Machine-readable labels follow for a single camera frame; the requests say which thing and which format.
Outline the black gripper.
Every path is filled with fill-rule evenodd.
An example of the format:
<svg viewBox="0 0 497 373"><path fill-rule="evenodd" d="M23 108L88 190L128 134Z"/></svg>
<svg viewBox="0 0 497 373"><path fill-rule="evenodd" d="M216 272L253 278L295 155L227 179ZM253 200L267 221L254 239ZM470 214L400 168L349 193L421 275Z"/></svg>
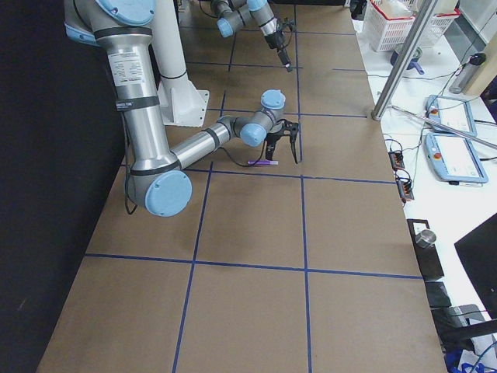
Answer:
<svg viewBox="0 0 497 373"><path fill-rule="evenodd" d="M270 132L266 135L266 151L265 158L266 160L273 160L274 152L276 149L276 143L285 136L286 129L281 127L276 132Z"/></svg>
<svg viewBox="0 0 497 373"><path fill-rule="evenodd" d="M286 39L283 31L276 30L274 33L265 35L265 40L271 50L276 50L278 52L281 64L285 67L287 72L291 72L292 64L286 50Z"/></svg>

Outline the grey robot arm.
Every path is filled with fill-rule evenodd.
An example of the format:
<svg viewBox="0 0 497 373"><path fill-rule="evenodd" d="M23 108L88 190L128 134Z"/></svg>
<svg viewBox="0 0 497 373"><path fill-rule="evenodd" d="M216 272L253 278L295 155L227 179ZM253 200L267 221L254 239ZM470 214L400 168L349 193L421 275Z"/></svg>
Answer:
<svg viewBox="0 0 497 373"><path fill-rule="evenodd" d="M299 127L283 118L284 94L265 91L250 117L224 116L204 127L209 92L189 80L171 1L67 1L68 37L105 50L126 142L125 201L159 217L189 202L186 167L232 138L263 146L270 158Z"/></svg>
<svg viewBox="0 0 497 373"><path fill-rule="evenodd" d="M293 66L287 53L284 30L294 31L294 22L277 17L266 0L213 0L210 9L217 17L217 28L223 38L232 37L253 21L261 30L270 49L275 50L281 64L290 72Z"/></svg>

